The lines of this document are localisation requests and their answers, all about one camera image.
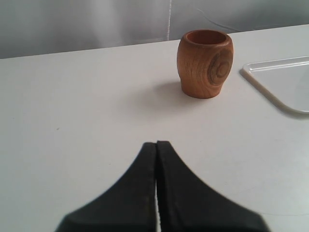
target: plastic tray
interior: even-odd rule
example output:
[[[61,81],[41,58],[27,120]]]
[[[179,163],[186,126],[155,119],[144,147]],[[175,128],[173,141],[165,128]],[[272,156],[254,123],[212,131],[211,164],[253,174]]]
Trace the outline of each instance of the plastic tray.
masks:
[[[249,63],[247,79],[269,100],[287,109],[309,114],[309,56]]]

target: table surface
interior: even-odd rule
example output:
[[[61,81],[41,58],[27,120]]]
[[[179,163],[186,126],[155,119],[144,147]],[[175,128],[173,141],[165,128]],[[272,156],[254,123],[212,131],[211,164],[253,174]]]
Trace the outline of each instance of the table surface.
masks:
[[[181,92],[179,41],[0,60],[0,231],[52,232],[156,140],[273,232],[309,231],[309,118],[239,73],[308,55],[309,26],[231,37],[231,73],[209,100]]]

